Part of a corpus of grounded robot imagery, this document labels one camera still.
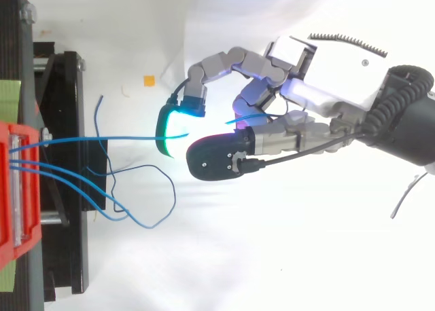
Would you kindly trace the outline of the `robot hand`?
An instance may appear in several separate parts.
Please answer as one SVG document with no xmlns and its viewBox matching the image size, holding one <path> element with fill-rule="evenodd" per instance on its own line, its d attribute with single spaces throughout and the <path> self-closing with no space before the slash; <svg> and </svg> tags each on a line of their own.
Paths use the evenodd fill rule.
<svg viewBox="0 0 435 311">
<path fill-rule="evenodd" d="M 281 36 L 259 54 L 233 47 L 194 63 L 162 106 L 156 147 L 172 156 L 186 145 L 190 174 L 224 181 L 305 156 L 334 153 L 364 137 L 362 123 L 387 78 L 385 52 L 342 35 Z M 200 136 L 175 118 L 205 116 L 207 86 L 239 73 L 233 120 Z"/>
</svg>

